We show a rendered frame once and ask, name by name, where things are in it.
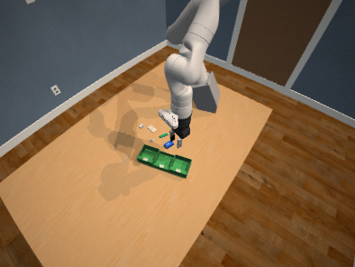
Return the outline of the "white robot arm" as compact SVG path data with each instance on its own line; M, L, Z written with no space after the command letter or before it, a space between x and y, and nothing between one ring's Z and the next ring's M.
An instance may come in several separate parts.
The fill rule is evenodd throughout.
M170 43L178 45L182 42L180 55L170 55L164 66L173 106L190 106L193 95L191 86L207 81L205 52L218 27L219 6L221 8L229 1L191 0L178 19L167 29Z

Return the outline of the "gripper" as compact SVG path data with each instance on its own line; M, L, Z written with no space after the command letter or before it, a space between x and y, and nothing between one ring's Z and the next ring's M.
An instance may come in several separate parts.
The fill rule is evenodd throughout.
M170 110L160 109L159 117L171 128L169 131L170 141L175 140L175 133L179 136L177 139L177 148L182 146L182 139L190 135L190 122L192 115L192 103L188 107L179 108L170 104Z

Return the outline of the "green three-compartment tray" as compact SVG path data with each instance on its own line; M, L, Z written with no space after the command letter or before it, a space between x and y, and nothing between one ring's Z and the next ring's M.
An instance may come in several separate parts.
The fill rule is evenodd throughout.
M137 156L139 163L163 170L186 179L191 166L191 160L170 153L162 152L158 148L144 144Z

